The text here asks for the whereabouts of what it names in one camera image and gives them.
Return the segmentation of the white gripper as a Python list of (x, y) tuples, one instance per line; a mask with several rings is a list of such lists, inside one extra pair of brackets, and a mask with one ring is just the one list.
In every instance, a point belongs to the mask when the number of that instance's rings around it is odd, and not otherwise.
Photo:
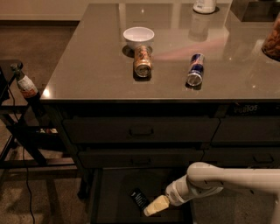
[(178, 207), (190, 200), (215, 195), (222, 190), (222, 187), (210, 187), (204, 189), (195, 186), (188, 180), (187, 175), (185, 175), (170, 183), (165, 189), (165, 195), (160, 195), (154, 199), (143, 210), (143, 213), (146, 216), (151, 216), (165, 210), (170, 204)]

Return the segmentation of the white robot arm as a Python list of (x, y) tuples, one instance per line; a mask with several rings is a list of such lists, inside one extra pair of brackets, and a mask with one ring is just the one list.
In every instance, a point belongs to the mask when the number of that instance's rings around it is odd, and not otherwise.
[(220, 168), (204, 162), (191, 164), (186, 174), (172, 181), (164, 195), (154, 199), (144, 210), (146, 216), (159, 213), (169, 206), (181, 206), (186, 202), (221, 192), (232, 191), (274, 196), (274, 210), (270, 224), (280, 224), (280, 170)]

